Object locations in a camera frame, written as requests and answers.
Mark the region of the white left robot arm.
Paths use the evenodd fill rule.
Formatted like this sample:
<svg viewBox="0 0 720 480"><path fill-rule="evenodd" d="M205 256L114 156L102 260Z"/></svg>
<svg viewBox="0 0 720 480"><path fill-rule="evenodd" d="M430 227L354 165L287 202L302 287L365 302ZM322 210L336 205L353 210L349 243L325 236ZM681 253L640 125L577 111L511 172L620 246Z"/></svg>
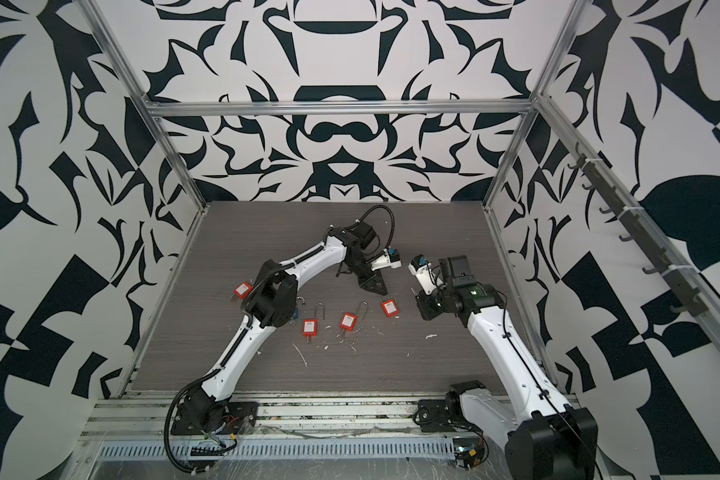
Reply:
<svg viewBox="0 0 720 480"><path fill-rule="evenodd" d="M224 409L248 364L276 329L291 320L299 289L323 271L345 267L362 290L386 295L382 270L400 267L401 258L388 244L366 253L375 237L373 228L358 220L349 227L328 229L316 245L291 259L265 262L242 301L240 327L213 367L177 392L166 413L163 435L210 435L224 428Z"/></svg>

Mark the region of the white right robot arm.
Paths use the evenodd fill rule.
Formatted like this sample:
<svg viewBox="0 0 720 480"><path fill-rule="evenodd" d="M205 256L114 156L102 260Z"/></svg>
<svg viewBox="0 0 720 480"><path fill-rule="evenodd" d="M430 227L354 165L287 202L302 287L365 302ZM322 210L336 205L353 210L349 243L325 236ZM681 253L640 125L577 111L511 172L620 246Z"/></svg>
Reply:
<svg viewBox="0 0 720 480"><path fill-rule="evenodd" d="M421 317L457 317L509 399L501 404L479 382L455 384L446 400L452 422L490 438L514 479L602 478L596 420L588 409L574 407L535 361L513 325L506 295L479 282L464 255L436 265L418 255L409 271L420 285L415 299Z"/></svg>

